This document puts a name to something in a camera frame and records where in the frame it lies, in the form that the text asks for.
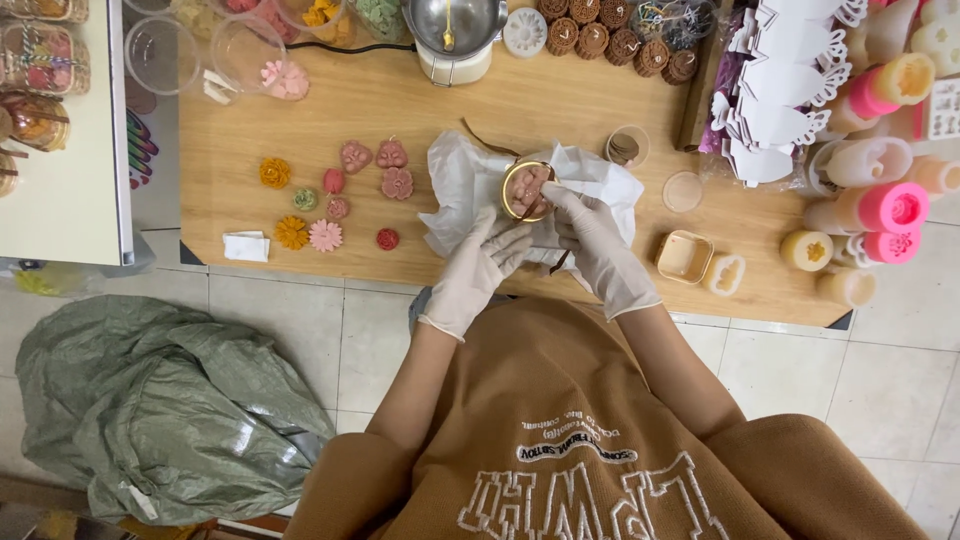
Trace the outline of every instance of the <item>white glove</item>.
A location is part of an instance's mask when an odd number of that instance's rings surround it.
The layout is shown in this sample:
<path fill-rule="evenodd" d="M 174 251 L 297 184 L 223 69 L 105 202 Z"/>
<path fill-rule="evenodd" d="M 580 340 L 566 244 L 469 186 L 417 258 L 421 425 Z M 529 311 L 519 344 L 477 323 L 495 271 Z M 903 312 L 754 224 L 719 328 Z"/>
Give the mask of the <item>white glove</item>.
<path fill-rule="evenodd" d="M 560 247 L 576 257 L 577 269 L 603 301 L 607 320 L 663 303 L 650 274 L 623 241 L 606 203 L 553 183 L 543 196 L 557 205 L 554 214 Z"/>
<path fill-rule="evenodd" d="M 446 261 L 433 296 L 426 303 L 422 323 L 464 342 L 473 319 L 487 307 L 493 292 L 523 263 L 533 244 L 529 224 L 514 227 L 510 220 L 494 225 L 496 209 L 477 212 L 467 237 Z"/>

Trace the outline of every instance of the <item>power cord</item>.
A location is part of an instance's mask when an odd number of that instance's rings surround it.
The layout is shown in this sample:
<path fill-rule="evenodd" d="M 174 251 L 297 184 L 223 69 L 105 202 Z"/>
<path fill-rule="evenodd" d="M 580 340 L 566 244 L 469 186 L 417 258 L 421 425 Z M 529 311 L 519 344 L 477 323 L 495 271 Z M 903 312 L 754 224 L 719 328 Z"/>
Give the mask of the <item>power cord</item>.
<path fill-rule="evenodd" d="M 397 51 L 410 51 L 413 53 L 417 52 L 416 43 L 411 43 L 409 45 L 397 45 L 395 43 L 377 43 L 375 45 L 367 45 L 366 47 L 360 47 L 359 49 L 341 49 L 340 47 L 333 47 L 331 45 L 327 45 L 326 43 L 320 43 L 318 41 L 305 41 L 303 43 L 293 43 L 292 45 L 287 45 L 287 49 L 301 49 L 303 47 L 320 47 L 325 51 L 330 51 L 331 53 L 340 53 L 343 55 L 358 55 L 360 53 L 375 51 L 376 49 L 395 49 Z"/>

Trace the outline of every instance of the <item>white tissue paper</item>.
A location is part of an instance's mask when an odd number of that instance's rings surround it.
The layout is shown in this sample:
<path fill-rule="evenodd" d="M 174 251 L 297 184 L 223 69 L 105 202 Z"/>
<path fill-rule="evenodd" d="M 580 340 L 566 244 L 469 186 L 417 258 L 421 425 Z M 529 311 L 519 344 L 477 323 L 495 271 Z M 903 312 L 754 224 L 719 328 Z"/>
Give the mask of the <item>white tissue paper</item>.
<path fill-rule="evenodd" d="M 266 262 L 270 254 L 270 239 L 262 231 L 224 233 L 224 257 L 231 260 Z"/>
<path fill-rule="evenodd" d="M 610 205 L 620 235 L 628 246 L 634 243 L 634 206 L 643 194 L 643 184 L 630 171 L 583 148 L 561 146 L 557 140 L 553 141 L 552 150 L 524 159 L 550 163 L 562 185 Z M 441 133 L 430 145 L 427 166 L 440 210 L 420 213 L 418 217 L 430 229 L 424 239 L 437 255 L 447 258 L 460 245 L 481 207 L 494 205 L 503 211 L 500 202 L 503 176 L 515 161 L 512 156 L 490 154 L 473 146 L 456 131 Z M 534 224 L 534 245 L 524 260 L 552 267 L 564 254 L 558 240 L 551 214 Z M 573 268 L 571 255 L 563 269 Z"/>

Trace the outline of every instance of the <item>wooden table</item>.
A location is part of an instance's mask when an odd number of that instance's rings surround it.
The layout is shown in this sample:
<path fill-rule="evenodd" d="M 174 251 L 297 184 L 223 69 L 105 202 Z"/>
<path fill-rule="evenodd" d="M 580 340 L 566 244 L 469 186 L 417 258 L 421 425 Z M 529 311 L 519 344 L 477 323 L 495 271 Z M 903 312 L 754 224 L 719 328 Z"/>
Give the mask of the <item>wooden table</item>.
<path fill-rule="evenodd" d="M 513 2 L 511 9 L 521 5 L 527 3 Z M 601 154 L 611 132 L 636 124 L 650 134 L 653 150 L 635 170 L 645 191 L 636 205 L 633 247 L 670 310 L 815 326 L 830 325 L 848 311 L 816 297 L 815 275 L 790 270 L 780 261 L 780 241 L 803 225 L 801 197 L 711 182 L 698 209 L 675 214 L 663 206 L 664 182 L 699 166 L 697 155 L 672 147 L 686 86 L 643 79 L 631 66 L 583 61 L 573 53 L 557 58 L 544 51 L 518 60 L 502 43 L 494 45 L 493 63 L 483 79 L 454 88 L 430 85 L 409 52 L 348 56 L 307 48 L 290 54 L 310 74 L 312 87 L 301 102 L 252 96 L 221 107 L 189 97 L 180 100 L 182 239 L 204 263 L 432 284 L 444 262 L 422 240 L 427 229 L 417 212 L 438 207 L 426 151 L 440 132 L 461 129 L 465 117 L 489 143 L 521 154 L 548 148 L 554 137 Z M 310 212 L 294 209 L 296 188 L 322 191 L 322 174 L 339 166 L 338 150 L 345 140 L 356 138 L 375 151 L 391 135 L 410 154 L 413 197 L 404 202 L 386 198 L 380 192 L 381 170 L 371 165 L 348 178 L 344 194 L 351 212 L 341 222 L 345 243 L 336 252 L 320 254 L 309 246 L 294 252 L 274 242 L 266 264 L 224 258 L 222 233 L 257 230 L 272 236 L 276 221 L 285 215 L 295 214 L 308 224 L 323 218 L 323 204 Z M 290 163 L 291 185 L 273 190 L 260 184 L 257 166 L 264 157 Z M 400 234 L 400 245 L 392 252 L 379 250 L 373 241 L 383 227 Z M 706 235 L 718 252 L 747 259 L 746 276 L 733 297 L 720 298 L 657 273 L 653 259 L 660 241 L 678 229 Z M 500 291 L 596 302 L 569 275 L 541 279 L 532 268 L 519 270 Z"/>

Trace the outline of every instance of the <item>small square tray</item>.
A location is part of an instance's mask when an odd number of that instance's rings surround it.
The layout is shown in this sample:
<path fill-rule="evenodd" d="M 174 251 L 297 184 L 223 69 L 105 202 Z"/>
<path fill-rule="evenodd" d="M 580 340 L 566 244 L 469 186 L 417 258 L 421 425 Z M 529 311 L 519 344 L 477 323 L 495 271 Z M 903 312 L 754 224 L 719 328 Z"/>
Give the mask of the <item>small square tray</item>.
<path fill-rule="evenodd" d="M 657 270 L 665 278 L 691 285 L 699 283 L 707 274 L 713 258 L 713 242 L 699 234 L 674 231 L 660 244 Z"/>

